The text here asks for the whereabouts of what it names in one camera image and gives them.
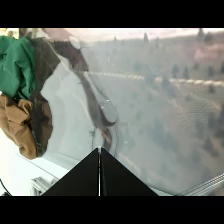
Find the glossy surface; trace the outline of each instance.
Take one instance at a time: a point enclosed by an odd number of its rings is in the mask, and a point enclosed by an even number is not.
[[[73,65],[51,48],[59,62],[41,90],[53,123],[44,157],[71,169],[107,139],[109,152],[131,172],[170,194],[223,173],[224,33],[104,31],[39,28],[31,35],[80,48]],[[93,115],[93,96],[116,122],[111,127]]]

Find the clothing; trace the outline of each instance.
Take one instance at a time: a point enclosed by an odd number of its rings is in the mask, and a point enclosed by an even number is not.
[[[27,37],[0,36],[0,91],[29,99],[35,89],[35,50]]]
[[[32,103],[21,99],[18,105],[5,94],[0,96],[0,128],[19,146],[20,153],[28,159],[37,157],[31,131]]]

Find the green fabric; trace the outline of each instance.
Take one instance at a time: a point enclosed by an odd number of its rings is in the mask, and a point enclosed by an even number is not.
[[[0,91],[30,99],[35,89],[35,50],[28,38],[0,36]]]

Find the black triangular object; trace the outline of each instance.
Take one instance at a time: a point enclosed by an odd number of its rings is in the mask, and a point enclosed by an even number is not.
[[[99,154],[95,149],[43,196],[98,196]]]
[[[101,196],[158,196],[105,149],[100,156]]]

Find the brown cloth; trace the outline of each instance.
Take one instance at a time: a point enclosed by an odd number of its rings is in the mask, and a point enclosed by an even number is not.
[[[21,99],[18,105],[5,94],[0,96],[0,128],[19,146],[28,159],[37,157],[37,148],[30,128],[32,103]]]

